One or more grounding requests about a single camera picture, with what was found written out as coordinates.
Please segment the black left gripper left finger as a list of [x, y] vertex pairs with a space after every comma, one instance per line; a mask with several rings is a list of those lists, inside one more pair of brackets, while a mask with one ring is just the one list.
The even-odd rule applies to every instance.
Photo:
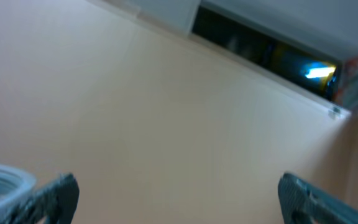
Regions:
[[76, 212], [80, 189], [69, 173], [36, 190], [7, 216], [8, 224], [70, 224]]

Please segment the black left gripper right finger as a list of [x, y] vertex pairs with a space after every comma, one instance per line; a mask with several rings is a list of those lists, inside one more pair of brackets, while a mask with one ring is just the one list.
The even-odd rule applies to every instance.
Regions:
[[358, 224], [357, 210], [291, 173], [280, 178], [278, 197], [285, 224]]

